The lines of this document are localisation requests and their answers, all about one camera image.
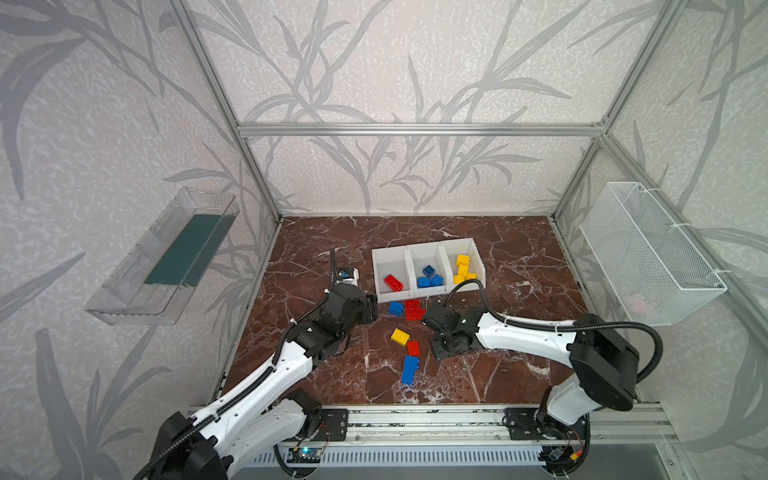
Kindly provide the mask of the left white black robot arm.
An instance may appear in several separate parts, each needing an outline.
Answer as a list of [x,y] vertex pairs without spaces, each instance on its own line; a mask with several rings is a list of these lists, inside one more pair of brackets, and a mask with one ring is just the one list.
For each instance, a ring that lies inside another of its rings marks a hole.
[[338,283],[282,334],[274,353],[228,393],[160,427],[139,479],[231,479],[258,453],[318,429],[320,404],[292,388],[359,325],[378,317],[377,298]]

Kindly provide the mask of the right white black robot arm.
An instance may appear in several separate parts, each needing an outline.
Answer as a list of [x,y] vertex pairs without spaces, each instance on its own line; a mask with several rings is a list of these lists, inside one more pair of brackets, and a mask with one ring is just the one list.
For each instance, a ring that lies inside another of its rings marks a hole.
[[426,310],[422,323],[432,331],[430,346],[439,361],[481,350],[510,350],[570,368],[572,374],[548,388],[521,424],[547,439],[567,438],[601,408],[630,411],[637,384],[657,368],[664,351],[653,327],[606,322],[591,313],[576,321],[546,322],[504,316],[490,308],[460,313],[437,303]]

